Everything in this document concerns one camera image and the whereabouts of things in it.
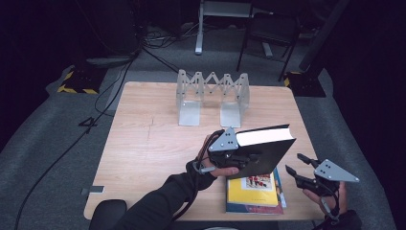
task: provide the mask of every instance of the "book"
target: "book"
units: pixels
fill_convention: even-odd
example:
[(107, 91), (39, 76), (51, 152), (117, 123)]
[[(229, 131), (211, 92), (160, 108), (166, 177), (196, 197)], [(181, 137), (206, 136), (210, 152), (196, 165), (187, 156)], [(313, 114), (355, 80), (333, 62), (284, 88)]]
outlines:
[(278, 175), (278, 170), (274, 170), (275, 188), (277, 190), (278, 205), (254, 205), (254, 204), (241, 204), (226, 201), (226, 213), (240, 213), (240, 214), (261, 214), (261, 215), (282, 215), (283, 208), (286, 207), (286, 201), (282, 192), (282, 184)]
[(227, 202), (277, 206), (278, 195), (273, 173), (228, 179)]
[(296, 141), (289, 125), (244, 130), (237, 132), (236, 138), (238, 148), (233, 155), (251, 160), (239, 173), (228, 177), (231, 179), (271, 173)]

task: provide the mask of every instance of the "metal stand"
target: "metal stand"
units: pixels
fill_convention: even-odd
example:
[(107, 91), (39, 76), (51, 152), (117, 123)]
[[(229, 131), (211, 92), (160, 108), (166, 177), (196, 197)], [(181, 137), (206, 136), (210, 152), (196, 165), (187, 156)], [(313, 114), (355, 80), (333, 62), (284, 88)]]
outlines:
[[(198, 56), (203, 53), (203, 22), (204, 16), (228, 16), (228, 17), (249, 17), (250, 3), (221, 2), (200, 0), (199, 8), (199, 31), (197, 33), (196, 47), (194, 53)], [(268, 43), (262, 43), (263, 51), (268, 58), (272, 57), (272, 51)]]
[[(180, 126), (199, 126), (200, 107), (204, 101), (204, 93), (212, 94), (215, 90), (221, 90), (222, 100), (220, 108), (220, 124), (222, 127), (241, 127), (241, 120), (245, 110), (250, 102), (250, 91), (248, 75), (241, 74), (233, 81), (229, 74), (219, 80), (212, 72), (206, 79), (201, 72), (196, 72), (189, 79), (184, 70), (179, 70), (176, 105), (178, 108), (178, 117)], [(193, 99), (188, 99), (188, 91), (194, 95)]]

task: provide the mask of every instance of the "black chair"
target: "black chair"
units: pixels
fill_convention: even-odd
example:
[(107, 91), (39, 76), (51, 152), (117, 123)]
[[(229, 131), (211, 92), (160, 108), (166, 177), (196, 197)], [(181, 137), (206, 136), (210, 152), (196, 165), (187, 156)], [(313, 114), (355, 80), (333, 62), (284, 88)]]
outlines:
[(301, 0), (252, 0), (247, 29), (239, 53), (237, 71), (241, 64), (242, 53), (248, 40), (284, 47), (280, 58), (272, 60), (284, 62), (278, 81), (281, 81), (286, 65), (290, 60), (300, 34), (299, 14), (303, 7)]
[(95, 209), (89, 230), (112, 229), (126, 210), (127, 206), (124, 200), (108, 199), (102, 201)]

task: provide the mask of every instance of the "black book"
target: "black book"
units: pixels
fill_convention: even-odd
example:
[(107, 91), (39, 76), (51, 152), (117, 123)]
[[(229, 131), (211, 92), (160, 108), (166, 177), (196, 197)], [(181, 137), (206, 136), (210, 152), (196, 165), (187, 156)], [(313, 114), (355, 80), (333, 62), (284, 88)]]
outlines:
[[(230, 133), (228, 138), (237, 139), (236, 149), (209, 151), (211, 159), (216, 160), (215, 165), (218, 166), (220, 162), (221, 168), (231, 166), (240, 168), (239, 173), (229, 176), (229, 179), (271, 173), (296, 141), (290, 134), (289, 125), (243, 130), (237, 132), (235, 137), (232, 131)], [(217, 142), (223, 147), (223, 143), (233, 143), (229, 140), (223, 138), (214, 144)]]

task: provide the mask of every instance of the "stack of books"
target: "stack of books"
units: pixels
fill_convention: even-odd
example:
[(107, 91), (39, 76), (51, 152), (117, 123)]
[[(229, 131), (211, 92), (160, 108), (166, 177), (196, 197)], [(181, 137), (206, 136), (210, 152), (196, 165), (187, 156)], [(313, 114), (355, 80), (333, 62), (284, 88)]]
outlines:
[(227, 179), (227, 213), (282, 215), (286, 202), (275, 168), (269, 174)]

